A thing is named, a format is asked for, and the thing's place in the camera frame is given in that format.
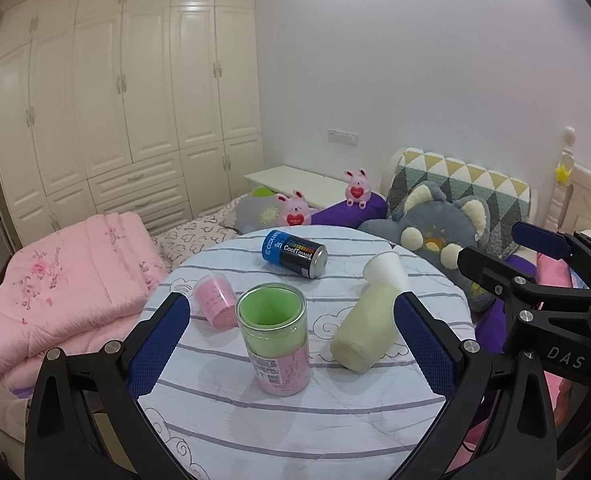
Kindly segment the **pink green plastic cup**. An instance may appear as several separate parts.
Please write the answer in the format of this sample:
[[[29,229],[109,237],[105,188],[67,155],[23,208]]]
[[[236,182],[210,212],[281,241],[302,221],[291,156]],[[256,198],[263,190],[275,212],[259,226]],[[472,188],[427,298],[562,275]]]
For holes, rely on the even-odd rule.
[[[309,383],[309,324],[300,290],[254,286],[239,297],[236,316],[261,388],[273,396],[302,391]]]

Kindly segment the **white paper cup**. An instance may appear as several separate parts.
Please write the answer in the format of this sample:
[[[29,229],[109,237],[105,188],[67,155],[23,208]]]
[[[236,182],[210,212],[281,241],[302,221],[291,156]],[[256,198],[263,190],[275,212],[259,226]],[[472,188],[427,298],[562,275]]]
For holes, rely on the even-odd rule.
[[[373,256],[365,264],[363,276],[369,285],[390,286],[400,292],[410,290],[401,256],[393,250]]]

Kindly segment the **cream bed headboard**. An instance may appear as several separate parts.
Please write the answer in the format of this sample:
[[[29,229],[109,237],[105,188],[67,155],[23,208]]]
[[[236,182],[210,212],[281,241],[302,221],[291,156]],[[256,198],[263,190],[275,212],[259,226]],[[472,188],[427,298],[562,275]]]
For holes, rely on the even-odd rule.
[[[564,128],[561,139],[562,151],[558,165],[565,164],[573,170],[567,186],[557,184],[555,177],[544,226],[550,231],[566,233],[591,230],[591,170],[575,161],[575,130]]]

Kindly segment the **beige cloth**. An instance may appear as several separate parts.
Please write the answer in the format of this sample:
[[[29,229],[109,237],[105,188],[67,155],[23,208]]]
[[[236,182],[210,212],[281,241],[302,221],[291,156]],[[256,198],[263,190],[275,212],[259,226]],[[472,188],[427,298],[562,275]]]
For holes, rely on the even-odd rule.
[[[0,385],[0,456],[20,479],[26,478],[24,451],[30,407],[30,398],[18,398]]]

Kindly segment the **triangle pattern quilted cushion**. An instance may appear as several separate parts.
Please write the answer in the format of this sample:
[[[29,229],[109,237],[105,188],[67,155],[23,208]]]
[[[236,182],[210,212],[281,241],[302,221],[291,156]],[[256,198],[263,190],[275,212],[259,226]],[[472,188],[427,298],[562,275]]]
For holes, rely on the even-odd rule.
[[[512,239],[512,226],[535,218],[537,197],[527,182],[420,148],[401,148],[392,156],[382,170],[380,193],[387,197],[389,210],[395,211],[411,189],[425,181],[437,184],[450,202],[470,196],[486,202],[486,250],[496,257],[514,254],[518,244]]]

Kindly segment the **yellow star sticker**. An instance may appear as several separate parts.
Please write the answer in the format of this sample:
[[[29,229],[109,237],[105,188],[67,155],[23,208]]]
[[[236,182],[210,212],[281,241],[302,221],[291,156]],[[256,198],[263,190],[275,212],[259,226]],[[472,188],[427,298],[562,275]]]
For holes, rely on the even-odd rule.
[[[565,164],[559,164],[555,169],[556,183],[562,186],[569,184],[573,168],[568,168]]]

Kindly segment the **grey plush toy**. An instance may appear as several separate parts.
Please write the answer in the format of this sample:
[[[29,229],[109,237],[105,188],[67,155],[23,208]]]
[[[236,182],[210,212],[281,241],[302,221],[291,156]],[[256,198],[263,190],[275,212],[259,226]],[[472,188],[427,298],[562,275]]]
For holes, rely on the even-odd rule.
[[[458,255],[473,247],[500,259],[510,256],[517,248],[511,228],[522,219],[521,203],[511,196],[449,200],[437,183],[423,181],[387,218],[367,220],[359,229],[427,260],[465,293],[471,311],[484,312],[494,297],[461,274]]]

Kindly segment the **pink folded quilt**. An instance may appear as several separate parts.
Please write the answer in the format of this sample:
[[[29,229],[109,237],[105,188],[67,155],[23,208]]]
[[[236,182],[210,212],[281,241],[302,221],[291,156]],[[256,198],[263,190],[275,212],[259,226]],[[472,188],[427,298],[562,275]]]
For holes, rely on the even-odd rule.
[[[34,386],[46,352],[122,340],[168,275],[134,212],[96,214],[15,253],[0,284],[0,385]]]

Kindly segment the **pink bunny plush right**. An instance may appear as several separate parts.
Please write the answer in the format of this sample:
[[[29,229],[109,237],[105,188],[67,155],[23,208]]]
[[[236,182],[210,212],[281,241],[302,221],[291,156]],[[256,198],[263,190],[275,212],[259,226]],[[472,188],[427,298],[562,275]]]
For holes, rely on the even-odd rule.
[[[365,209],[371,199],[371,185],[366,171],[359,168],[357,171],[345,170],[344,174],[349,178],[344,191],[346,206],[357,205],[359,209]]]

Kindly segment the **pink bunny plush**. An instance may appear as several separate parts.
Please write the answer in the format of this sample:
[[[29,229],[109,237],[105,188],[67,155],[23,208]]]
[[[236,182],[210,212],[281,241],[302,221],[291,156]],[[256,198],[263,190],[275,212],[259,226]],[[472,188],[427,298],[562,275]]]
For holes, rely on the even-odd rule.
[[[276,198],[280,204],[279,226],[308,226],[311,223],[311,208],[300,191],[294,190],[291,196],[278,193]]]
[[[365,209],[371,199],[371,185],[366,171],[359,168],[357,171],[345,170],[344,174],[349,178],[344,191],[346,206],[357,205],[359,209]]]

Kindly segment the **purple pillow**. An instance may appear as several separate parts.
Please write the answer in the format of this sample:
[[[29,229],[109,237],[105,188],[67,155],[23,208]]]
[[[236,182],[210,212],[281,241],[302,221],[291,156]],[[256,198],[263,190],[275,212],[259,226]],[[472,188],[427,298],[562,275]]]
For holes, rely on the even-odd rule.
[[[357,229],[363,222],[387,217],[387,202],[379,194],[370,196],[364,209],[358,205],[351,207],[346,202],[336,203],[312,214],[313,226],[343,226]]]

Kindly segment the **heart pattern bedsheet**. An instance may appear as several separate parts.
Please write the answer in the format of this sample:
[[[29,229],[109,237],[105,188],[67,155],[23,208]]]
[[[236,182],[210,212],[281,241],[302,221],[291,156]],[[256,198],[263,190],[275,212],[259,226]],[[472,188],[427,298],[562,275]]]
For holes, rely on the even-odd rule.
[[[235,198],[214,214],[205,214],[156,235],[154,245],[166,270],[171,273],[187,258],[236,237],[238,233],[223,222],[243,198]]]

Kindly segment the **blue black drink can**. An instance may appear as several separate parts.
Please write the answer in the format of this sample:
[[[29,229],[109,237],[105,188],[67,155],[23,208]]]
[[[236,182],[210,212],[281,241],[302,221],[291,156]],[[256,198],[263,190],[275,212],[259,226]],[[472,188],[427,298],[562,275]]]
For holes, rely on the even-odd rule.
[[[278,230],[268,232],[265,236],[261,254],[266,262],[309,280],[323,275],[328,260],[325,245]]]

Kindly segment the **white bedside table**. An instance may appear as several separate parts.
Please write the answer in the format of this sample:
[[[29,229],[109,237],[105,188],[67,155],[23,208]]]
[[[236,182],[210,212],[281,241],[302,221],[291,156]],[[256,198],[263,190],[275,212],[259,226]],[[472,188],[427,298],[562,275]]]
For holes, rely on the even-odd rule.
[[[287,196],[291,196],[294,190],[300,191],[309,206],[316,209],[325,209],[345,201],[344,181],[294,167],[264,169],[246,174],[245,178],[251,185],[265,186]]]

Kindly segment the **pink bunny plush left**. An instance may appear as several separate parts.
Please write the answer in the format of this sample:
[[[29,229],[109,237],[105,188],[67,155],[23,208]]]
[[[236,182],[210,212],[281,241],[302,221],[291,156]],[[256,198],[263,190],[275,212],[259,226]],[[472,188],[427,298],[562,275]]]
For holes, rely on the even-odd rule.
[[[300,191],[294,190],[291,196],[278,193],[276,198],[280,204],[279,226],[308,226],[311,223],[311,208]]]

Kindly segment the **grey pillow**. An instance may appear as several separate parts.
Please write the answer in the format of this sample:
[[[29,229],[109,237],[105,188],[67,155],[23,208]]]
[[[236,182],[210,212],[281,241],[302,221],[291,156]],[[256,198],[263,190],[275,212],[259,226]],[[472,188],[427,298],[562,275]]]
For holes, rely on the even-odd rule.
[[[280,204],[268,188],[257,188],[244,196],[235,210],[225,219],[224,226],[234,229],[238,234],[247,234],[257,230],[282,228],[277,222]],[[312,214],[316,208],[309,206]]]

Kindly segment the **cream white wardrobe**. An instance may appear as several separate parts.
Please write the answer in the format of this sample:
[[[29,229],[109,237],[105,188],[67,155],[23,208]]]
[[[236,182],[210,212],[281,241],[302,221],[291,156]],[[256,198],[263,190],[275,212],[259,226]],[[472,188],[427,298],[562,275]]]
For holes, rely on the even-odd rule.
[[[17,244],[113,211],[160,233],[263,168],[256,0],[0,0],[0,14]]]

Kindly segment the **white wall socket panel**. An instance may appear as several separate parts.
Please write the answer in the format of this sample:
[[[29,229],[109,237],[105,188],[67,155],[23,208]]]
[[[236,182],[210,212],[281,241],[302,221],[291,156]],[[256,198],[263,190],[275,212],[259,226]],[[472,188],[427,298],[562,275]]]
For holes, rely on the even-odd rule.
[[[352,132],[328,129],[327,140],[329,143],[352,146],[352,148],[358,146],[358,134]]]

